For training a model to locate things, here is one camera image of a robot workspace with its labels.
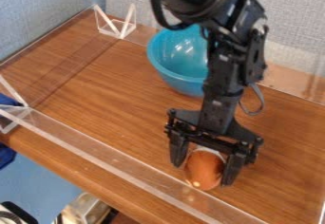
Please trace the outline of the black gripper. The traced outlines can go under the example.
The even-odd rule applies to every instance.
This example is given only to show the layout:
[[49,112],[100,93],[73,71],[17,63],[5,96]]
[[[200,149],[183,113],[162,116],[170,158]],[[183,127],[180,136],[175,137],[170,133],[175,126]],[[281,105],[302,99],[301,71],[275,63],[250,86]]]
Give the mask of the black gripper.
[[220,184],[234,183],[245,164],[254,163],[262,137],[236,121],[241,93],[204,97],[199,111],[171,108],[167,111],[164,133],[168,137],[170,161],[179,167],[187,156],[188,143],[228,155]]

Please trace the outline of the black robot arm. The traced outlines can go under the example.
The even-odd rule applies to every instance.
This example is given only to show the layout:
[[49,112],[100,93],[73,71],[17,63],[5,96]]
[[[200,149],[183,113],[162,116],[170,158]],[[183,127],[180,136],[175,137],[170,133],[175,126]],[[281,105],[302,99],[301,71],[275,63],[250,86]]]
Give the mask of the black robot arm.
[[167,111],[164,133],[170,160],[180,166],[191,143],[227,155],[220,184],[234,183],[242,167],[257,160],[263,139],[238,124],[246,87],[257,94],[266,62],[263,45],[269,26],[258,0],[150,0],[160,26],[180,30],[200,28],[207,40],[208,73],[203,82],[203,103],[198,111]]

